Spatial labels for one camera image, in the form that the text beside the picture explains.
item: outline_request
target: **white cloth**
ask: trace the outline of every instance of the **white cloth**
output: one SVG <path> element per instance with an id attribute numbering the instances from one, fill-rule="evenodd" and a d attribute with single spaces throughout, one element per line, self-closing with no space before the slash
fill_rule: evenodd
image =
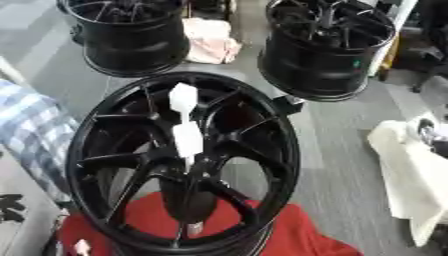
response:
<path id="1" fill-rule="evenodd" d="M 193 62 L 230 63 L 241 49 L 230 37 L 230 24 L 223 20 L 184 19 L 184 31 L 190 40 L 187 59 Z"/>
<path id="2" fill-rule="evenodd" d="M 378 153 L 393 217 L 410 220 L 417 246 L 448 224 L 448 160 L 434 154 L 411 122 L 383 121 L 368 136 Z"/>

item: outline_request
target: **wheel spoke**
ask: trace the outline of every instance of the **wheel spoke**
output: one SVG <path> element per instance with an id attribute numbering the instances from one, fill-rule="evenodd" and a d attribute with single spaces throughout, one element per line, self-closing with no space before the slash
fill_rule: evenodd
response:
<path id="1" fill-rule="evenodd" d="M 222 147 L 227 148 L 229 152 L 233 152 L 232 157 L 244 157 L 258 162 L 261 167 L 266 167 L 275 178 L 285 177 L 289 172 L 287 165 L 266 156 L 245 142 L 232 140 L 229 143 L 225 143 Z"/>
<path id="2" fill-rule="evenodd" d="M 272 125 L 274 123 L 274 121 L 277 121 L 277 120 L 278 120 L 278 117 L 276 117 L 276 116 L 264 119 L 263 121 L 260 121 L 256 124 L 253 124 L 245 129 L 243 129 L 242 131 L 240 131 L 240 134 L 241 134 L 241 136 L 244 136 L 249 133 L 256 132 L 259 129 L 263 129 L 266 126 Z"/>
<path id="3" fill-rule="evenodd" d="M 138 114 L 97 115 L 95 116 L 95 120 L 98 123 L 114 122 L 115 124 L 120 124 L 120 122 L 123 122 L 122 124 L 124 125 L 153 123 L 153 120 L 150 118 L 150 116 Z"/>
<path id="4" fill-rule="evenodd" d="M 177 230 L 176 236 L 171 244 L 171 247 L 173 248 L 178 248 L 179 247 L 179 243 L 182 240 L 188 239 L 188 229 L 187 229 L 187 222 L 186 220 L 188 219 L 188 208 L 190 205 L 190 199 L 191 196 L 194 192 L 194 190 L 196 189 L 196 183 L 193 180 L 190 180 L 187 182 L 186 185 L 187 190 L 185 191 L 185 197 L 182 201 L 182 205 L 181 205 L 181 216 L 180 221 L 179 221 L 179 228 Z"/>
<path id="5" fill-rule="evenodd" d="M 199 121 L 199 128 L 204 134 L 209 133 L 209 128 L 213 123 L 216 114 L 231 104 L 237 103 L 241 100 L 239 90 L 232 91 L 221 97 L 218 97 L 208 103 L 200 103 L 195 112 L 194 119 Z"/>
<path id="6" fill-rule="evenodd" d="M 97 2 L 92 2 L 92 3 L 86 3 L 86 4 L 78 4 L 78 5 L 74 5 L 74 6 L 70 6 L 72 9 L 77 9 L 80 7 L 86 7 L 86 6 L 90 6 L 90 5 L 96 5 L 96 4 L 105 4 L 105 3 L 112 3 L 111 1 L 97 1 Z"/>
<path id="7" fill-rule="evenodd" d="M 117 202 L 106 215 L 105 221 L 109 224 L 124 223 L 124 212 L 127 204 L 131 198 L 138 192 L 138 190 L 146 183 L 146 176 L 150 172 L 149 165 L 141 165 L 137 168 L 129 181 L 126 183 L 124 189 L 121 191 Z"/>
<path id="8" fill-rule="evenodd" d="M 140 163 L 141 153 L 122 153 L 87 157 L 79 164 L 87 169 L 104 167 L 136 168 Z"/>
<path id="9" fill-rule="evenodd" d="M 106 9 L 109 7 L 110 2 L 105 2 L 103 5 L 103 8 L 101 8 L 101 11 L 98 13 L 98 15 L 95 18 L 95 21 L 99 21 L 101 19 L 101 16 L 103 16 Z"/>
<path id="10" fill-rule="evenodd" d="M 203 180 L 200 183 L 200 188 L 230 203 L 240 214 L 243 224 L 251 225 L 258 222 L 256 211 L 246 203 L 247 197 L 235 189 L 212 179 Z"/>
<path id="11" fill-rule="evenodd" d="M 228 106 L 229 104 L 235 103 L 237 100 L 240 100 L 240 92 L 239 90 L 234 90 L 210 101 L 207 105 L 208 108 L 213 111 L 216 108 L 222 108 L 224 106 Z"/>
<path id="12" fill-rule="evenodd" d="M 381 27 L 384 29 L 392 29 L 390 26 L 381 23 L 380 21 L 377 21 L 373 18 L 370 18 L 368 14 L 371 14 L 369 12 L 355 12 L 348 10 L 346 8 L 339 9 L 343 14 L 347 16 L 347 20 L 350 23 L 363 25 L 366 27 Z"/>
<path id="13" fill-rule="evenodd" d="M 179 242 L 186 239 L 188 239 L 188 224 L 182 221 L 178 223 L 176 236 L 171 247 L 179 248 Z"/>
<path id="14" fill-rule="evenodd" d="M 150 116 L 158 116 L 158 109 L 157 106 L 154 104 L 154 100 L 151 99 L 151 96 L 149 95 L 148 88 L 145 86 L 141 86 L 142 91 L 145 93 L 146 102 L 148 103 L 148 110 Z"/>

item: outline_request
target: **black wheel rim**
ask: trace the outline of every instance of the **black wheel rim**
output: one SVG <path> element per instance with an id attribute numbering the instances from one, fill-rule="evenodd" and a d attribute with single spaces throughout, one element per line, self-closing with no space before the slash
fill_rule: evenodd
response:
<path id="1" fill-rule="evenodd" d="M 69 0 L 69 11 L 80 19 L 98 24 L 135 25 L 154 22 L 179 12 L 181 0 Z"/>
<path id="2" fill-rule="evenodd" d="M 204 153 L 197 156 L 197 163 L 187 175 L 182 172 L 182 161 L 175 157 L 172 138 L 167 133 L 179 121 L 176 113 L 167 110 L 166 105 L 167 93 L 178 82 L 199 88 L 200 103 L 192 119 L 199 123 L 205 137 Z M 250 118 L 253 118 L 244 127 L 230 127 L 218 121 L 229 113 L 244 111 L 250 112 Z M 146 133 L 149 149 L 135 153 L 136 145 L 140 146 L 142 142 L 109 142 L 112 137 L 132 141 L 133 135 L 129 135 L 131 128 L 134 133 Z M 257 144 L 261 142 L 267 145 L 263 148 Z M 266 152 L 274 152 L 275 155 L 268 156 Z M 263 167 L 269 191 L 256 208 L 248 206 L 241 193 L 216 178 L 224 164 L 233 157 L 245 157 Z M 154 171 L 153 167 L 161 164 L 169 168 Z M 267 225 L 292 195 L 299 166 L 294 130 L 264 94 L 232 78 L 178 72 L 137 81 L 101 102 L 83 121 L 73 139 L 68 154 L 67 178 L 73 200 L 81 212 L 111 239 L 154 255 L 212 255 L 213 252 L 241 246 L 241 242 L 266 231 Z M 126 185 L 118 200 L 121 203 L 111 206 L 101 195 L 97 175 L 119 167 L 136 169 L 131 178 L 134 182 Z M 211 192 L 230 203 L 240 213 L 241 222 L 222 233 L 197 239 L 183 239 L 182 236 L 165 239 L 123 224 L 124 207 L 136 189 L 150 178 Z"/>
<path id="3" fill-rule="evenodd" d="M 358 1 L 275 0 L 266 15 L 275 29 L 326 50 L 364 51 L 386 44 L 395 35 L 386 15 Z"/>

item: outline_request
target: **white foam block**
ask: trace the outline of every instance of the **white foam block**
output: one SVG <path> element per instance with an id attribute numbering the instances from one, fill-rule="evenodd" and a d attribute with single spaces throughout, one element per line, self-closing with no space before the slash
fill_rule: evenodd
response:
<path id="1" fill-rule="evenodd" d="M 203 151 L 203 136 L 196 122 L 187 122 L 173 127 L 174 142 L 182 158 L 194 156 Z"/>

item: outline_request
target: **rim lip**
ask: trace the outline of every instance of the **rim lip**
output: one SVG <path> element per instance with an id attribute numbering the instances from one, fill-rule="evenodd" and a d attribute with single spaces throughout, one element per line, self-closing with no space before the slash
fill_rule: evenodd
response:
<path id="1" fill-rule="evenodd" d="M 117 26 L 117 27 L 128 27 L 128 26 L 138 26 L 138 25 L 144 25 L 144 24 L 151 24 L 151 23 L 156 23 L 159 21 L 163 21 L 166 19 L 170 19 L 173 15 L 179 15 L 182 13 L 182 10 L 184 9 L 185 5 L 187 4 L 187 0 L 179 0 L 180 1 L 180 5 L 173 11 L 169 11 L 166 13 L 166 15 L 164 15 L 163 17 L 159 17 L 159 18 L 155 18 L 155 19 L 149 19 L 149 20 L 145 20 L 145 21 L 140 21 L 140 22 L 129 22 L 129 23 L 124 23 L 124 22 L 120 22 L 120 23 L 110 23 L 110 22 L 103 22 L 103 21 L 93 21 L 90 19 L 87 19 L 84 16 L 81 16 L 80 14 L 78 14 L 75 10 L 73 10 L 73 7 L 70 6 L 69 2 L 70 0 L 65 0 L 65 4 L 64 7 L 67 11 L 67 13 L 73 17 L 75 17 L 76 19 L 86 22 L 86 23 L 90 23 L 90 24 L 95 24 L 95 25 L 109 25 L 109 26 Z"/>
<path id="2" fill-rule="evenodd" d="M 392 40 L 392 38 L 395 37 L 395 35 L 397 33 L 395 25 L 392 23 L 392 21 L 389 19 L 389 17 L 387 17 L 384 13 L 382 13 L 382 12 L 376 10 L 375 8 L 373 8 L 375 13 L 377 13 L 378 15 L 383 16 L 382 18 L 384 18 L 384 21 L 387 21 L 387 23 L 388 23 L 387 25 L 390 26 L 390 28 L 391 28 L 391 31 L 390 31 L 388 37 L 385 38 L 383 42 L 375 44 L 375 45 L 372 45 L 372 46 L 368 46 L 368 47 L 365 47 L 365 48 L 351 48 L 351 49 L 344 49 L 344 48 L 340 48 L 340 47 L 330 47 L 330 46 L 314 45 L 314 44 L 310 43 L 309 40 L 303 40 L 301 38 L 298 38 L 298 37 L 292 35 L 291 33 L 285 31 L 285 29 L 280 28 L 280 27 L 278 27 L 276 25 L 276 22 L 275 22 L 275 19 L 274 19 L 272 13 L 273 13 L 273 10 L 274 10 L 275 6 L 280 4 L 280 3 L 282 3 L 282 2 L 285 2 L 285 0 L 271 0 L 266 5 L 265 15 L 266 15 L 266 19 L 269 22 L 269 26 L 271 27 L 272 30 L 281 32 L 289 40 L 293 40 L 294 43 L 296 43 L 296 44 L 303 44 L 306 47 L 312 47 L 312 48 L 317 48 L 317 49 L 321 49 L 321 50 L 323 49 L 325 51 L 330 51 L 330 52 L 333 52 L 333 51 L 334 52 L 363 52 L 363 51 L 366 51 L 367 49 L 376 49 L 376 48 L 380 48 L 380 47 L 386 45 L 387 43 L 389 43 L 390 40 Z M 369 6 L 370 7 L 370 5 L 362 3 L 362 2 L 359 2 L 359 1 L 357 2 L 357 4 L 361 5 L 361 6 L 364 5 L 364 6 Z"/>
<path id="3" fill-rule="evenodd" d="M 199 242 L 199 239 L 194 239 L 198 241 L 197 245 L 193 246 L 183 246 L 183 248 L 179 249 L 173 249 L 173 248 L 167 248 L 163 245 L 156 245 L 156 244 L 148 244 L 146 242 L 142 242 L 144 239 L 138 239 L 141 241 L 137 241 L 135 236 L 125 236 L 125 234 L 129 234 L 129 232 L 124 232 L 122 230 L 117 230 L 114 228 L 111 228 L 107 224 L 102 223 L 101 220 L 96 218 L 96 215 L 90 211 L 90 207 L 84 200 L 84 196 L 82 196 L 82 193 L 80 193 L 79 190 L 79 184 L 76 178 L 76 162 L 77 162 L 77 155 L 79 154 L 80 145 L 84 142 L 88 132 L 92 128 L 93 120 L 92 117 L 101 109 L 107 108 L 107 105 L 112 105 L 111 101 L 116 101 L 123 99 L 132 93 L 135 93 L 136 90 L 139 90 L 139 86 L 143 83 L 148 82 L 154 82 L 157 79 L 164 78 L 164 77 L 170 77 L 170 76 L 188 76 L 188 75 L 196 75 L 196 76 L 205 76 L 211 79 L 219 79 L 221 82 L 225 81 L 225 85 L 230 85 L 234 88 L 239 88 L 243 93 L 246 95 L 251 96 L 254 100 L 256 100 L 259 104 L 261 104 L 266 110 L 269 112 L 277 113 L 278 114 L 278 126 L 281 132 L 284 134 L 285 142 L 287 145 L 284 145 L 286 147 L 288 158 L 290 162 L 291 172 L 294 176 L 294 179 L 291 179 L 289 183 L 283 184 L 283 187 L 279 190 L 279 193 L 285 194 L 282 201 L 277 201 L 275 203 L 281 204 L 284 206 L 288 200 L 291 198 L 296 184 L 298 183 L 299 173 L 300 173 L 300 150 L 298 145 L 298 140 L 294 131 L 294 128 L 292 127 L 291 123 L 287 119 L 286 116 L 279 113 L 278 108 L 275 106 L 275 104 L 272 102 L 271 99 L 269 99 L 266 95 L 261 93 L 260 91 L 256 90 L 255 88 L 239 81 L 234 78 L 212 74 L 212 73 L 204 73 L 204 72 L 171 72 L 166 74 L 160 74 L 155 75 L 146 79 L 141 79 L 138 81 L 135 81 L 133 83 L 128 84 L 127 86 L 124 86 L 123 88 L 117 90 L 110 96 L 108 96 L 106 99 L 104 99 L 102 102 L 100 102 L 83 120 L 80 127 L 78 128 L 75 136 L 72 139 L 72 142 L 70 144 L 68 154 L 67 154 L 67 161 L 66 161 L 66 176 L 68 179 L 68 184 L 70 191 L 72 193 L 72 198 L 74 203 L 77 205 L 78 209 L 83 213 L 85 216 L 87 216 L 87 220 L 96 227 L 100 232 L 108 236 L 109 238 L 119 241 L 123 244 L 126 244 L 131 247 L 141 248 L 143 250 L 147 250 L 148 252 L 156 252 L 156 253 L 167 253 L 167 254 L 173 254 L 173 255 L 181 255 L 181 254 L 201 254 L 201 253 L 207 253 L 214 250 L 219 250 L 225 246 L 235 246 L 238 242 L 241 242 L 243 239 L 248 238 L 249 236 L 255 235 L 257 232 L 260 232 L 260 230 L 263 230 L 267 225 L 272 223 L 272 221 L 275 219 L 275 217 L 280 213 L 281 209 L 283 207 L 278 207 L 276 211 L 272 214 L 272 218 L 268 221 L 265 221 L 266 223 L 262 223 L 260 221 L 259 225 L 253 225 L 245 228 L 242 232 L 239 234 L 236 234 L 234 236 L 230 236 L 226 234 L 226 236 L 223 237 L 223 239 L 219 241 L 213 241 L 213 242 L 207 242 L 205 243 L 202 241 L 202 243 Z M 219 236 L 223 234 L 223 232 L 215 234 L 213 236 Z"/>
<path id="4" fill-rule="evenodd" d="M 183 38 L 184 40 L 184 49 L 180 51 L 179 56 L 176 59 L 173 59 L 171 62 L 167 62 L 164 64 L 161 64 L 159 66 L 154 66 L 151 68 L 146 68 L 142 70 L 134 70 L 134 71 L 117 71 L 114 69 L 108 69 L 103 68 L 101 65 L 96 64 L 92 59 L 90 59 L 86 53 L 87 49 L 84 47 L 83 50 L 83 56 L 84 60 L 86 61 L 87 65 L 91 67 L 92 69 L 113 77 L 122 77 L 122 78 L 135 78 L 135 77 L 144 77 L 147 75 L 157 74 L 157 73 L 163 73 L 168 70 L 171 70 L 177 66 L 179 66 L 187 57 L 188 53 L 190 52 L 190 40 L 186 36 Z"/>
<path id="5" fill-rule="evenodd" d="M 299 98 L 305 99 L 305 100 L 311 100 L 311 101 L 319 101 L 319 102 L 338 102 L 338 101 L 344 101 L 351 99 L 358 94 L 362 93 L 365 89 L 367 89 L 368 85 L 368 79 L 366 78 L 356 90 L 347 92 L 347 93 L 341 93 L 341 94 L 334 94 L 334 95 L 322 95 L 322 94 L 313 94 L 311 92 L 306 92 L 298 89 L 294 89 L 291 86 L 288 86 L 287 83 L 280 81 L 279 79 L 269 75 L 269 72 L 266 72 L 264 60 L 265 55 L 263 51 L 260 51 L 260 54 L 258 55 L 258 69 L 260 70 L 261 75 L 273 86 L 277 87 L 279 90 L 284 91 L 288 94 L 297 96 Z"/>

